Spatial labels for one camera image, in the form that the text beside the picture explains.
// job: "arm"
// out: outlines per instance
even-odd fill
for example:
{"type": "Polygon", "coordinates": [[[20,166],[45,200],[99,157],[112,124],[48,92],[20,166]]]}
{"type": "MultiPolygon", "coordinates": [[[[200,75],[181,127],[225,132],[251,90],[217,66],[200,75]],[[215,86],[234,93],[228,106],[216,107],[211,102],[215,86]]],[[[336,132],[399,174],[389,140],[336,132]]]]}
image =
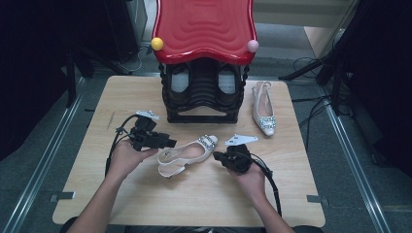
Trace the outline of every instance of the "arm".
{"type": "Polygon", "coordinates": [[[109,172],[68,232],[105,232],[123,180],[145,158],[157,153],[136,151],[130,141],[120,141],[113,151],[109,172]]]}
{"type": "Polygon", "coordinates": [[[293,232],[267,199],[264,189],[265,176],[255,163],[252,163],[251,168],[245,174],[239,175],[229,169],[227,172],[239,183],[243,193],[257,210],[268,233],[293,232]]]}

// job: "wooden table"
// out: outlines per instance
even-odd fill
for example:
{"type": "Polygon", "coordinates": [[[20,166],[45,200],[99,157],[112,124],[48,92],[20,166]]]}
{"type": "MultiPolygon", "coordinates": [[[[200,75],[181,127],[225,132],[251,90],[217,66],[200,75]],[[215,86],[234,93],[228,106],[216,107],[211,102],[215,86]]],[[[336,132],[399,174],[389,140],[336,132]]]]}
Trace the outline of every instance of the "wooden table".
{"type": "MultiPolygon", "coordinates": [[[[252,86],[247,81],[245,100],[236,124],[168,123],[161,99],[160,78],[111,77],[86,133],[63,191],[76,191],[71,200],[59,200],[53,214],[55,223],[78,216],[104,179],[105,162],[115,129],[138,110],[152,110],[160,116],[155,132],[171,135],[182,146],[199,136],[216,135],[217,151],[234,134],[258,136],[249,143],[250,152],[261,157],[273,170],[280,192],[283,217],[291,226],[323,226],[321,204],[310,203],[307,195],[318,195],[303,146],[292,101],[285,83],[273,83],[273,107],[277,120],[275,135],[263,137],[252,119],[252,86]]],[[[129,130],[135,120],[126,125],[129,130]]],[[[270,183],[266,193],[273,206],[270,183]]],[[[211,155],[202,163],[168,180],[157,172],[156,157],[146,159],[120,188],[111,224],[176,226],[262,226],[258,214],[221,162],[211,155]]]]}

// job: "red wavy top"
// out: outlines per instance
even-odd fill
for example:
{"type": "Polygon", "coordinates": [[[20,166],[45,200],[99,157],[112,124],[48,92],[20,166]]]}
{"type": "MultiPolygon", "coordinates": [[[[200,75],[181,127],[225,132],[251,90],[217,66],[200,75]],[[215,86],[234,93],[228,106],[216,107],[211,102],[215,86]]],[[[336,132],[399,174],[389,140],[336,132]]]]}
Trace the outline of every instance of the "red wavy top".
{"type": "Polygon", "coordinates": [[[246,65],[256,40],[253,0],[157,0],[153,38],[163,41],[157,60],[177,64],[199,57],[246,65]]]}

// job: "black stand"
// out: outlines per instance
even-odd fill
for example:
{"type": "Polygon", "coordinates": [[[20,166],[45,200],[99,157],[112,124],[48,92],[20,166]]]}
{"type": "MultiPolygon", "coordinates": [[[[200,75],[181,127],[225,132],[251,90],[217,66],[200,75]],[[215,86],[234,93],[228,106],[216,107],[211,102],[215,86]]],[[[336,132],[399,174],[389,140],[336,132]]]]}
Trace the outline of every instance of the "black stand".
{"type": "Polygon", "coordinates": [[[66,69],[67,69],[67,81],[68,81],[68,101],[66,107],[69,108],[73,101],[76,98],[76,77],[75,77],[75,64],[78,67],[80,73],[82,74],[83,77],[88,77],[92,78],[94,74],[94,69],[93,66],[90,64],[88,59],[84,58],[82,55],[85,54],[86,56],[98,61],[102,65],[108,67],[112,71],[116,72],[118,75],[128,75],[123,72],[121,68],[113,64],[112,62],[108,61],[107,59],[99,56],[92,50],[89,50],[84,47],[76,46],[76,45],[71,45],[69,46],[69,49],[67,50],[67,64],[66,64],[66,69]]]}
{"type": "Polygon", "coordinates": [[[124,73],[121,68],[119,68],[109,60],[82,46],[81,39],[78,39],[79,35],[76,32],[76,26],[72,25],[73,18],[76,17],[75,14],[73,14],[73,9],[76,6],[69,6],[70,8],[66,9],[59,3],[51,0],[48,0],[45,2],[45,4],[43,4],[45,12],[49,14],[51,26],[54,27],[58,32],[62,46],[65,48],[64,52],[66,54],[67,69],[66,77],[68,83],[68,101],[66,104],[67,108],[72,105],[77,95],[75,65],[78,67],[82,76],[88,78],[92,78],[94,74],[94,69],[89,62],[90,58],[113,70],[118,75],[128,75],[124,73]]]}
{"type": "Polygon", "coordinates": [[[202,57],[183,64],[159,64],[162,98],[167,110],[167,120],[171,123],[236,123],[243,103],[244,86],[248,78],[249,66],[241,76],[240,66],[221,63],[218,60],[202,57]],[[182,69],[189,70],[189,85],[184,91],[172,90],[174,74],[182,69]],[[225,93],[219,87],[219,73],[225,70],[233,74],[234,92],[225,93]],[[221,116],[188,116],[181,113],[206,106],[221,116]]]}
{"type": "Polygon", "coordinates": [[[333,50],[331,50],[326,56],[313,62],[300,70],[297,70],[287,76],[279,77],[281,81],[291,81],[299,76],[323,65],[321,71],[316,77],[316,81],[319,85],[325,85],[328,83],[330,78],[334,76],[334,82],[332,87],[332,101],[331,105],[334,112],[339,115],[338,105],[339,105],[339,90],[342,79],[346,77],[346,64],[347,59],[347,48],[356,33],[359,34],[359,27],[362,20],[367,17],[368,9],[370,8],[373,1],[363,0],[360,1],[357,12],[354,18],[351,20],[348,28],[343,33],[341,39],[336,43],[333,50]]]}

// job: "slingback shoe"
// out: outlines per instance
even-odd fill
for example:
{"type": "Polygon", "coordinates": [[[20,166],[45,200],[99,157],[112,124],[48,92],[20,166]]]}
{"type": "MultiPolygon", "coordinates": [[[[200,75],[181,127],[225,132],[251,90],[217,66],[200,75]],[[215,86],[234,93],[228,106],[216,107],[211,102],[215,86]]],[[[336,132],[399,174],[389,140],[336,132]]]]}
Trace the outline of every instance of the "slingback shoe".
{"type": "Polygon", "coordinates": [[[272,136],[275,133],[276,119],[273,114],[272,101],[270,100],[271,82],[257,82],[252,87],[255,101],[253,107],[253,118],[257,126],[266,136],[272,136]]]}
{"type": "Polygon", "coordinates": [[[174,149],[164,150],[158,155],[158,172],[165,178],[171,178],[185,170],[185,165],[202,162],[215,149],[218,138],[204,135],[198,140],[174,149]]]}

